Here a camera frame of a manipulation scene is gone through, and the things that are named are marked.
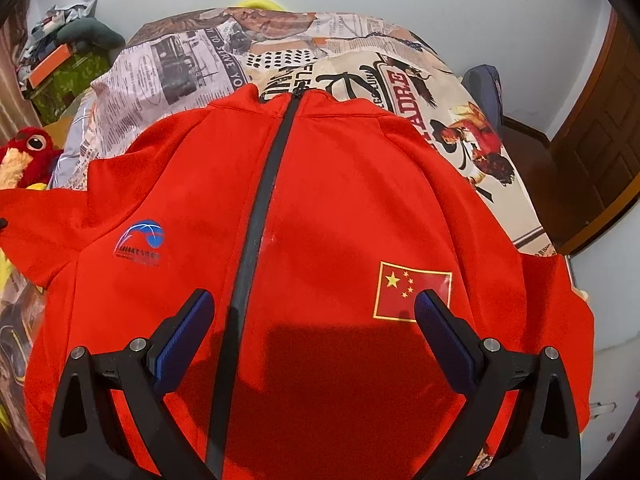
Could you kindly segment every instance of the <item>plush toy eye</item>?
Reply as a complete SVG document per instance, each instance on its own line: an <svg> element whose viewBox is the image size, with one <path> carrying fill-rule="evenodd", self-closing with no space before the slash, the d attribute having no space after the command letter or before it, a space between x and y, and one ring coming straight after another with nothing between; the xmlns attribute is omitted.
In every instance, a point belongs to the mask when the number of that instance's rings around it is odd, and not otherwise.
<svg viewBox="0 0 640 480"><path fill-rule="evenodd" d="M46 145L47 139L45 139L41 135L32 135L31 137L29 137L29 140L27 140L27 147L32 152L40 152L41 150L44 150L44 147Z"/></svg>

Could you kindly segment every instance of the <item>black zipper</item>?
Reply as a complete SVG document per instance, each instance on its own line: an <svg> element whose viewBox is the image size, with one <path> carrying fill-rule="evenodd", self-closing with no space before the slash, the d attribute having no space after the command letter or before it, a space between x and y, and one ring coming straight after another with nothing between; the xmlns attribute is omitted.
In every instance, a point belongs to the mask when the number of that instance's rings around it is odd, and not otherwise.
<svg viewBox="0 0 640 480"><path fill-rule="evenodd" d="M231 304L226 316L225 333L222 336L220 355L218 357L218 370L216 382L213 388L213 400L209 416L209 441L207 443L206 464L216 478L222 478L222 466L225 459L226 432L229 425L231 412L231 399L233 396L236 371L238 370L238 357L240 353L240 341L244 320L249 303L251 286L254 281L255 267L258 262L258 252L267 211L271 203L273 187L284 154L284 148L289 139L289 133L293 124L296 111L300 106L304 88L295 88L291 101L284 112L282 122L273 139L273 144L267 155L255 194L254 205L249 216L249 224L242 246L242 255L236 273L234 290L231 294Z"/></svg>

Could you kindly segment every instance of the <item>small yellow star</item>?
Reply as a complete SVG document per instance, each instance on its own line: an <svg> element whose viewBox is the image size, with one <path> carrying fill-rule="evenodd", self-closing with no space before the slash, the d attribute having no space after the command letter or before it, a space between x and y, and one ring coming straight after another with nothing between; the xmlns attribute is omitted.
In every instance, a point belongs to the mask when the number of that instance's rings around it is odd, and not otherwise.
<svg viewBox="0 0 640 480"><path fill-rule="evenodd" d="M396 283L400 281L400 278L396 278L396 275L393 271L391 271L391 276L385 276L385 278L389 280L386 286L394 286L395 288L398 288Z"/></svg>

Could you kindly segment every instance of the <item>orange box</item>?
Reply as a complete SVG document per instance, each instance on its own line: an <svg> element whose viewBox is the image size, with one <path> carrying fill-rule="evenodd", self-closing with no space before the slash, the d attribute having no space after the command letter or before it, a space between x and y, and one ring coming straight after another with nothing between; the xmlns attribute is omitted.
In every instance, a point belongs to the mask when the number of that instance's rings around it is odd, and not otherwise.
<svg viewBox="0 0 640 480"><path fill-rule="evenodd" d="M42 83L47 76L57 69L64 61L71 57L71 49L68 44L60 45L56 50L49 54L29 76L29 82L32 88L36 88Z"/></svg>

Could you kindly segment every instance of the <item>blue logo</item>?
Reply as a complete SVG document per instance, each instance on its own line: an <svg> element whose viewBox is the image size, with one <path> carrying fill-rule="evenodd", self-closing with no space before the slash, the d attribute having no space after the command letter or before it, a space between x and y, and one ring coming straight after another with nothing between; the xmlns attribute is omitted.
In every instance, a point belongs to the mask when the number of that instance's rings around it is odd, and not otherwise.
<svg viewBox="0 0 640 480"><path fill-rule="evenodd" d="M136 233L140 233L142 236L134 237ZM144 238L146 246L141 243L142 238ZM157 266L160 260L157 249L160 248L162 242L164 242L164 231L160 224L153 220L142 220L124 231L116 243L113 253L140 264Z"/></svg>

